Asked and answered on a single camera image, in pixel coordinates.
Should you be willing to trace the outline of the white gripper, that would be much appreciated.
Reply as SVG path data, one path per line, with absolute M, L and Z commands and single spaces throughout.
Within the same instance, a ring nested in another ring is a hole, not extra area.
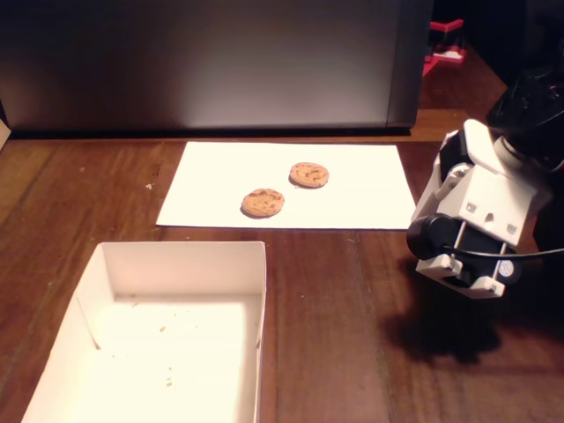
M 469 119 L 460 133 L 473 165 L 444 183 L 431 177 L 410 222 L 442 213 L 515 247 L 526 221 L 550 202 L 552 192 L 538 175 L 524 172 L 485 124 Z

